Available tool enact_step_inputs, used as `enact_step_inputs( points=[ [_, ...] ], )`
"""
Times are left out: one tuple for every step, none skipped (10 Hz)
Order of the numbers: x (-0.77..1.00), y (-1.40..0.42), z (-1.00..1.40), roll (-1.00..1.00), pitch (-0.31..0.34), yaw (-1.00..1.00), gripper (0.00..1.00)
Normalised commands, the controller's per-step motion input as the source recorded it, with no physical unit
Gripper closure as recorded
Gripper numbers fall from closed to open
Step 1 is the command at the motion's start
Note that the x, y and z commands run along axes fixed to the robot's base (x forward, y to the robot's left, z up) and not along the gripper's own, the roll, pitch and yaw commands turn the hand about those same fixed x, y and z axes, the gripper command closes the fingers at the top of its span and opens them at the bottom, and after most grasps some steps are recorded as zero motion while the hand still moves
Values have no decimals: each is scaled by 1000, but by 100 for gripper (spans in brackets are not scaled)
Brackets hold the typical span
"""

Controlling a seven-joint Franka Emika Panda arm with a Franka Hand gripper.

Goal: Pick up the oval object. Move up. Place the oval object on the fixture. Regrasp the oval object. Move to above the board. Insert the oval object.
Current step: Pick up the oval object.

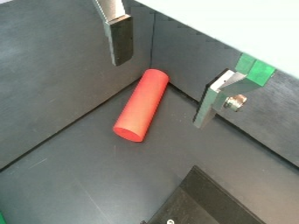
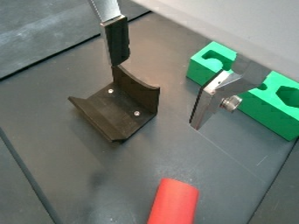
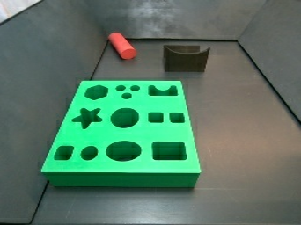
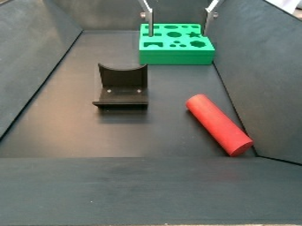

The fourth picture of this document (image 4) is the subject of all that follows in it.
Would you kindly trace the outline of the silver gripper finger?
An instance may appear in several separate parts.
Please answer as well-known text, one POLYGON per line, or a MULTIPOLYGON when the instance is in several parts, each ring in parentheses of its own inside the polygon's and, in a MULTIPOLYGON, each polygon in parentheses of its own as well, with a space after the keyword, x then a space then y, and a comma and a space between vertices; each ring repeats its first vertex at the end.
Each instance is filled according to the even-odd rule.
POLYGON ((148 27, 152 27, 153 25, 153 11, 152 8, 149 7, 147 0, 137 0, 143 12, 140 13, 140 17, 145 19, 147 23, 148 23, 148 27))
POLYGON ((208 25, 210 25, 210 20, 211 20, 211 18, 214 18, 215 8, 216 8, 218 4, 219 4, 219 0, 212 0, 210 5, 206 7, 206 24, 204 24, 204 30, 203 30, 204 36, 206 36, 206 32, 207 32, 208 25))

